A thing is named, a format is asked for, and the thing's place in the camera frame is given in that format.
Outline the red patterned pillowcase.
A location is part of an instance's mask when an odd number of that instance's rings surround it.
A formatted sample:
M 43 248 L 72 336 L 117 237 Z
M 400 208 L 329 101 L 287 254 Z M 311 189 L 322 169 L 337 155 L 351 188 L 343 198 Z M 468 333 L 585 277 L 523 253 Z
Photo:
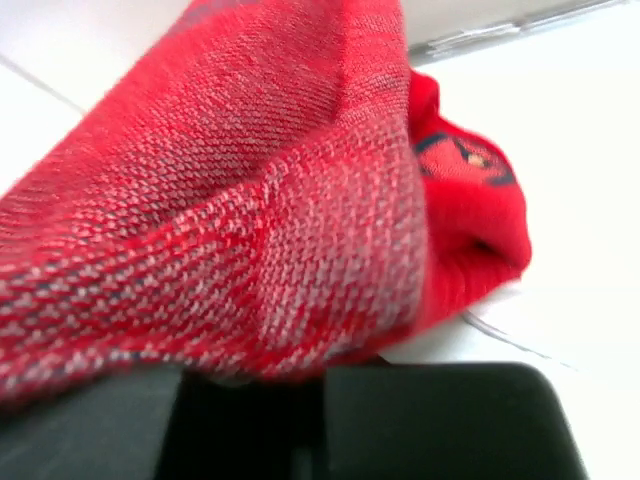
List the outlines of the red patterned pillowcase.
M 1 401 L 137 363 L 299 379 L 517 279 L 526 203 L 396 1 L 195 1 L 1 200 Z

